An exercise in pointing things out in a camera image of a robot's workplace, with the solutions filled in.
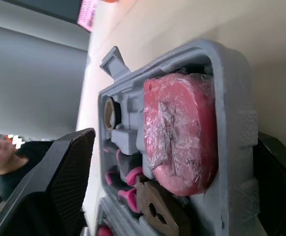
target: man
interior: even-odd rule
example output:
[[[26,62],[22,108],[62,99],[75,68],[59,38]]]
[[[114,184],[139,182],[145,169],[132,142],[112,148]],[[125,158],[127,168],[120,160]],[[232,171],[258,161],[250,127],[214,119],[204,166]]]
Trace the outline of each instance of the man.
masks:
[[[20,149],[0,139],[0,196],[7,201],[22,178],[44,157],[53,142],[27,142]]]

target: gray wall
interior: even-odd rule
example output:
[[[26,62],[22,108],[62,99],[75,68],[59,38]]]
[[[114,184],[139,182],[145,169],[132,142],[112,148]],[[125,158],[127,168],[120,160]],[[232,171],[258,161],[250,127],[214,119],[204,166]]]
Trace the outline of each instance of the gray wall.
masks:
[[[78,25],[1,0],[0,27],[88,50],[90,34]]]
[[[0,133],[75,130],[87,52],[0,28]]]

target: plastic wrap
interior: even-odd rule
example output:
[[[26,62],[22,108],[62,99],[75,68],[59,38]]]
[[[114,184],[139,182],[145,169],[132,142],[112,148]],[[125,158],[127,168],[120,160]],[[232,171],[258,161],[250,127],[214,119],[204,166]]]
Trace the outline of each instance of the plastic wrap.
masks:
[[[144,125],[149,168],[160,184],[180,196],[205,192],[218,166],[213,77],[146,81]]]

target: gray plastic tool case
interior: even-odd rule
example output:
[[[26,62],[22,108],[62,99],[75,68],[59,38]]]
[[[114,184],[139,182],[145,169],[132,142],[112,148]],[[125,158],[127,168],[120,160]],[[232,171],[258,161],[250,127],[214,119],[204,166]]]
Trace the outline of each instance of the gray plastic tool case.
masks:
[[[120,103],[123,135],[136,142],[122,143],[127,149],[143,154],[143,172],[153,178],[147,164],[144,146],[143,83],[186,68],[214,76],[215,108],[218,133],[218,173],[205,194],[190,197],[199,228],[196,235],[255,236],[255,218],[259,213],[258,182],[253,172],[253,146],[257,144],[257,116],[252,106],[251,73],[246,58],[220,43],[197,40],[157,58],[143,68],[131,72],[124,64],[117,47],[112,48],[100,66],[114,79],[98,97],[101,181],[107,197],[102,200],[107,217],[115,222],[118,235],[150,235],[146,222],[131,217],[111,194],[105,173],[117,165],[116,160],[103,158],[104,140],[124,139],[118,132],[109,133],[104,126],[104,105],[108,96]]]

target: white table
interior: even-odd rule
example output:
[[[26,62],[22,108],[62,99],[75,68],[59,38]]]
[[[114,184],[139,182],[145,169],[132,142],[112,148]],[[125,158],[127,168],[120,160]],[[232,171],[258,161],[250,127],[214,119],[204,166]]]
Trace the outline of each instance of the white table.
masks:
[[[98,132],[98,92],[113,80],[100,68],[118,46],[131,71],[197,38],[237,49],[253,73],[259,129],[286,145],[286,0],[120,0],[99,2],[91,36],[77,129]],[[100,197],[98,138],[95,140],[84,209],[93,233]],[[260,224],[259,235],[266,235]]]

